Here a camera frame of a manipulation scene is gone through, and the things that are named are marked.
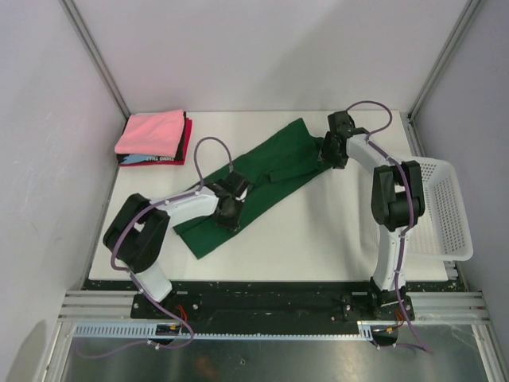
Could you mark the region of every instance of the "stack of cloth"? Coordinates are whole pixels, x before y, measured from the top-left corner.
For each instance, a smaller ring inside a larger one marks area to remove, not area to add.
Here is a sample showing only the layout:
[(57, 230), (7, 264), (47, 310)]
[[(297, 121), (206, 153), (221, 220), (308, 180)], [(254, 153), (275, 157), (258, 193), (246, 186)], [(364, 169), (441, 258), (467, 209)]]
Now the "stack of cloth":
[(119, 165), (184, 165), (191, 130), (183, 110), (132, 115), (115, 145)]

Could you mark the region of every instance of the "laundry basket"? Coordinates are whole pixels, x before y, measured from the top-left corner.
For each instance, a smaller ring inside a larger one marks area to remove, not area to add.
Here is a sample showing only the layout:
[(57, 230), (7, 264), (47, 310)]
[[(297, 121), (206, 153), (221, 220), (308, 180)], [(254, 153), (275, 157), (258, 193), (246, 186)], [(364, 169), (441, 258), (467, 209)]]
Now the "laundry basket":
[[(412, 231), (408, 256), (446, 261), (470, 259), (473, 253), (472, 237), (454, 167), (432, 158), (400, 156), (398, 160), (419, 162), (425, 198), (425, 212)], [(363, 184), (363, 199), (368, 198), (371, 202), (370, 184), (371, 181)], [(368, 244), (371, 249), (378, 250), (378, 225), (370, 214), (362, 215), (361, 229), (367, 229), (364, 238), (368, 238), (363, 245)]]

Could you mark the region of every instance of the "gray floor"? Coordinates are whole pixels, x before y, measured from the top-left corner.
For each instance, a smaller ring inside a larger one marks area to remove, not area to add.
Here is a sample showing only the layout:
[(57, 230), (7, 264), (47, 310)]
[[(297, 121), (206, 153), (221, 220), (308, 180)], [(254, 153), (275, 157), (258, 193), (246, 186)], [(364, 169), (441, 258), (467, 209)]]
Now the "gray floor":
[[(377, 351), (355, 341), (195, 341), (180, 350), (146, 345), (86, 361), (71, 353), (64, 380), (80, 381), (475, 381), (487, 380), (470, 326), (418, 328), (433, 355), (410, 349)], [(411, 341), (407, 328), (400, 341)], [(86, 354), (133, 340), (75, 340)]]

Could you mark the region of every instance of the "cable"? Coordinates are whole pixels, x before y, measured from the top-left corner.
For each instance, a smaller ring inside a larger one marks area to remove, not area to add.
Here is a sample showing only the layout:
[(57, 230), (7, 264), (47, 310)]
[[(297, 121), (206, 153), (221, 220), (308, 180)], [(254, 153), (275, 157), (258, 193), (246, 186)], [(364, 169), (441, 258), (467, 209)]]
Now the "cable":
[(386, 125), (384, 125), (383, 127), (380, 127), (379, 129), (374, 130), (371, 133), (367, 134), (366, 135), (366, 143), (369, 146), (371, 146), (373, 149), (375, 149), (379, 154), (381, 154), (388, 162), (394, 164), (396, 166), (396, 168), (398, 169), (398, 172), (399, 172), (399, 174), (401, 175), (401, 178), (402, 178), (403, 185), (405, 187), (406, 201), (408, 202), (408, 208), (409, 208), (409, 212), (410, 212), (410, 221), (409, 221), (408, 225), (406, 226), (406, 228), (402, 230), (402, 233), (400, 235), (398, 262), (396, 264), (396, 270), (394, 271), (394, 273), (395, 273), (394, 288), (396, 289), (396, 297), (398, 299), (398, 304), (399, 304), (399, 308), (401, 310), (401, 313), (403, 314), (403, 317), (405, 318), (406, 322), (408, 323), (408, 327), (410, 328), (410, 331), (414, 335), (414, 337), (417, 340), (417, 342), (419, 343), (419, 345), (415, 345), (415, 344), (397, 344), (396, 346), (391, 346), (391, 347), (399, 346), (399, 347), (406, 347), (406, 348), (414, 348), (414, 349), (423, 350), (423, 351), (425, 351), (427, 353), (433, 353), (431, 351), (431, 349), (429, 349), (424, 344), (424, 342), (420, 338), (419, 334), (417, 333), (417, 330), (415, 329), (414, 324), (412, 324), (410, 318), (408, 317), (408, 314), (406, 312), (405, 306), (403, 304), (403, 300), (401, 298), (401, 294), (399, 293), (399, 273), (401, 272), (401, 269), (402, 269), (403, 256), (405, 254), (405, 246), (406, 246), (405, 235), (414, 226), (414, 205), (412, 203), (412, 195), (410, 193), (410, 186), (408, 184), (408, 180), (406, 179), (405, 171), (403, 171), (403, 168), (398, 163), (398, 161), (396, 161), (394, 158), (392, 158), (384, 149), (382, 149), (382, 147), (378, 146), (375, 142), (370, 140), (370, 137), (373, 134), (379, 133), (380, 131), (384, 131), (385, 129), (387, 129), (390, 126), (390, 124), (392, 123), (392, 119), (393, 119), (392, 118), (392, 112), (390, 111), (389, 107), (385, 106), (384, 104), (382, 104), (380, 102), (376, 102), (376, 101), (370, 101), (370, 100), (364, 100), (364, 101), (356, 102), (356, 103), (350, 105), (347, 108), (347, 111), (352, 109), (354, 106), (357, 106), (357, 105), (359, 105), (361, 103), (372, 103), (374, 105), (378, 105), (378, 106), (382, 107), (385, 111), (387, 111), (387, 113), (389, 113), (389, 122)]
[[(216, 141), (218, 143), (220, 143), (224, 149), (226, 150), (227, 152), (227, 155), (228, 155), (228, 167), (230, 169), (230, 172), (233, 171), (233, 161), (231, 159), (231, 153), (230, 153), (230, 150), (228, 149), (228, 147), (226, 146), (226, 144), (219, 138), (217, 137), (204, 137), (202, 139), (200, 139), (200, 141), (198, 141), (198, 143), (196, 144), (195, 148), (194, 148), (194, 153), (193, 153), (193, 159), (194, 159), (194, 166), (196, 168), (196, 172), (198, 173), (198, 177), (200, 178), (200, 183), (198, 185), (198, 187), (196, 189), (193, 189), (191, 191), (189, 191), (188, 193), (183, 193), (181, 195), (176, 195), (175, 197), (168, 197), (166, 199), (163, 199), (162, 201), (158, 201), (158, 202), (155, 202), (147, 207), (145, 207), (142, 211), (140, 211), (133, 219), (132, 221), (129, 222), (129, 224), (124, 228), (124, 230), (122, 231), (122, 233), (120, 234), (119, 236), (119, 239), (117, 240), (117, 242), (115, 243), (115, 246), (113, 247), (113, 251), (111, 251), (111, 258), (110, 258), (110, 265), (113, 269), (115, 269), (116, 271), (126, 271), (130, 274), (130, 279), (132, 280), (132, 282), (134, 283), (134, 285), (143, 293), (143, 295), (156, 307), (158, 308), (162, 313), (166, 314), (167, 316), (177, 320), (180, 322), (181, 326), (184, 326), (188, 331), (189, 331), (189, 339), (182, 343), (182, 344), (178, 344), (178, 345), (173, 345), (173, 343), (171, 345), (163, 345), (163, 344), (156, 344), (155, 345), (155, 349), (159, 349), (159, 348), (163, 348), (163, 349), (179, 349), (179, 348), (183, 348), (187, 345), (189, 345), (192, 340), (194, 339), (194, 336), (195, 336), (195, 333), (194, 331), (192, 330), (192, 327), (187, 323), (187, 314), (185, 313), (184, 311), (184, 308), (181, 307), (181, 313), (182, 313), (182, 318), (176, 316), (175, 314), (171, 313), (170, 311), (168, 311), (167, 309), (165, 309), (163, 306), (161, 306), (161, 304), (159, 304), (159, 302), (157, 302), (156, 300), (154, 300), (152, 297), (150, 297), (150, 295), (148, 293), (146, 293), (144, 290), (143, 290), (143, 287), (142, 285), (138, 282), (138, 280), (134, 277), (134, 275), (130, 272), (130, 269), (127, 268), (127, 267), (120, 267), (118, 266), (116, 263), (115, 263), (115, 260), (117, 259), (117, 254), (119, 253), (119, 249), (120, 249), (120, 246), (122, 245), (123, 241), (125, 240), (125, 238), (127, 237), (127, 235), (129, 234), (130, 230), (134, 227), (134, 225), (142, 218), (144, 217), (149, 211), (151, 211), (152, 209), (155, 209), (161, 205), (166, 205), (168, 204), (169, 202), (172, 202), (172, 201), (179, 201), (181, 199), (185, 199), (186, 197), (192, 197), (192, 196), (195, 196), (196, 193), (198, 193), (199, 191), (202, 190), (202, 188), (204, 187), (205, 185), (205, 180), (204, 180), (204, 177), (201, 173), (201, 170), (200, 170), (200, 165), (198, 164), (198, 160), (197, 160), (197, 154), (198, 154), (198, 148), (200, 147), (200, 145), (204, 142), (204, 141), (207, 141), (207, 140), (213, 140), (213, 141)], [(118, 352), (121, 352), (123, 351), (124, 349), (128, 349), (130, 348), (131, 346), (135, 346), (135, 345), (141, 345), (141, 344), (146, 344), (147, 341), (145, 340), (142, 340), (142, 341), (134, 341), (134, 342), (130, 342), (129, 344), (126, 344), (124, 346), (121, 346), (120, 348), (118, 349), (115, 349), (115, 350), (112, 350), (110, 352), (107, 352), (107, 353), (104, 353), (104, 354), (99, 354), (99, 355), (94, 355), (94, 356), (88, 356), (86, 354), (83, 354), (80, 349), (79, 349), (79, 346), (75, 346), (75, 352), (76, 354), (81, 357), (81, 358), (84, 358), (84, 359), (87, 359), (87, 360), (98, 360), (98, 359), (101, 359), (101, 358), (105, 358), (105, 357), (109, 357), (109, 356), (112, 356)]]

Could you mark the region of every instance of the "green cloth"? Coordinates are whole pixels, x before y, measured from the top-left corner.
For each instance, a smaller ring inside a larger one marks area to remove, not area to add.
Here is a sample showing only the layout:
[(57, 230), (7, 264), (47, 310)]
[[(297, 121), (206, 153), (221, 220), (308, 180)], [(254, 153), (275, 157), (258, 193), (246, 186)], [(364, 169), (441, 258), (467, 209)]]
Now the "green cloth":
[[(323, 138), (309, 135), (302, 119), (292, 122), (233, 161), (235, 171), (251, 183), (237, 231), (221, 228), (207, 216), (179, 224), (174, 228), (175, 232), (181, 236), (192, 253), (201, 259), (238, 235), (270, 207), (330, 168), (330, 165), (320, 160), (322, 142)], [(225, 166), (206, 179), (217, 181), (227, 175), (228, 166)], [(292, 216), (288, 216), (288, 224), (292, 224), (292, 219)]]

